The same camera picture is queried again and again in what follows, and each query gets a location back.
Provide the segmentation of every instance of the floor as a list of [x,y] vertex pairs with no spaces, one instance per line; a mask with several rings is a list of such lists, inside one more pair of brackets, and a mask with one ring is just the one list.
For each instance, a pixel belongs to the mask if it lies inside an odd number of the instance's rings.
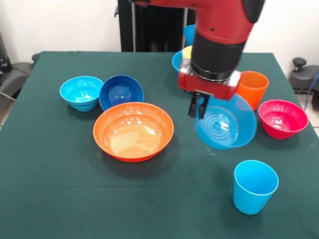
[[[305,107],[305,103],[306,103],[306,95],[299,95],[298,96],[298,100],[300,101],[301,105],[303,106],[303,108]],[[309,96],[309,100],[308,100],[308,107],[306,109],[306,114],[308,115],[308,118],[311,122],[311,124],[313,125],[313,127],[315,128],[315,131],[319,137],[319,112],[315,112],[312,108],[311,105],[311,100],[312,100],[312,96]],[[2,128],[2,126],[5,123],[6,118],[8,117],[8,115],[10,114],[11,109],[13,108],[14,102],[4,98],[3,96],[0,96],[0,130]]]

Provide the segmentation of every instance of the blue bowl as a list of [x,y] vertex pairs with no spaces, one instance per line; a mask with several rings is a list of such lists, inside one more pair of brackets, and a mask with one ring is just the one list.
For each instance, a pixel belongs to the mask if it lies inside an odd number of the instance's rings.
[[196,110],[195,129],[197,134],[210,147],[229,149],[242,147],[255,136],[257,123],[251,106],[235,94],[230,101],[209,98],[203,119]]
[[98,103],[103,81],[92,76],[79,76],[63,83],[61,97],[78,111],[90,111]]
[[119,104],[143,101],[141,85],[129,76],[113,76],[101,88],[100,105],[104,111]]
[[172,60],[171,60],[171,63],[174,67],[174,69],[176,70],[176,72],[179,72],[179,68],[180,68],[180,65],[182,64],[183,62],[183,53],[182,51],[179,51],[178,53],[176,53]]
[[184,36],[187,46],[192,46],[195,35],[195,25],[188,25],[184,27]]

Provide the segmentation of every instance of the light blue bowl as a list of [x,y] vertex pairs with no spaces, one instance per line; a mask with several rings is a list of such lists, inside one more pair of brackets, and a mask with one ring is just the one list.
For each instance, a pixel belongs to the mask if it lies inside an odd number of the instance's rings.
[[176,53],[172,60],[171,60],[171,63],[174,67],[174,69],[176,70],[176,72],[179,72],[179,68],[180,68],[180,65],[182,64],[183,62],[183,53],[182,51],[179,51],[178,53]]
[[203,119],[196,110],[195,129],[198,136],[210,147],[229,149],[249,143],[257,129],[256,117],[251,106],[235,94],[230,101],[210,97]]
[[61,97],[78,111],[90,111],[98,103],[103,81],[92,76],[79,76],[63,83]]
[[184,36],[187,46],[192,46],[195,35],[195,24],[184,27]]
[[143,101],[144,92],[141,85],[129,76],[113,76],[101,88],[100,105],[104,111],[119,104]]
[[238,164],[234,178],[234,204],[239,211],[249,215],[259,213],[279,185],[276,172],[257,160]]

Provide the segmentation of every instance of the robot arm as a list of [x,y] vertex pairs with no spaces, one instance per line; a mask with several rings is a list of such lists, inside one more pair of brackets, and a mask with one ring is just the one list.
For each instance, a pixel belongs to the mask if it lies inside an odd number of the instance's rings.
[[265,0],[133,0],[142,6],[191,8],[196,13],[196,32],[191,60],[182,63],[178,85],[193,92],[189,115],[194,117],[197,96],[229,100],[235,94],[240,73],[235,71],[246,41]]

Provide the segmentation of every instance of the white wall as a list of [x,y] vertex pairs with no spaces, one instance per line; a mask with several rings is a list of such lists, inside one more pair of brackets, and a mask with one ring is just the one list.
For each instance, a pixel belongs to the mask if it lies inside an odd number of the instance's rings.
[[[117,0],[0,0],[0,31],[12,62],[42,50],[120,51]],[[286,74],[292,58],[319,64],[319,1],[266,0],[247,52],[274,52]]]
[[319,65],[319,0],[266,0],[247,52],[273,52],[285,74],[302,56]]
[[52,51],[121,51],[117,0],[0,0],[0,31],[12,62]]

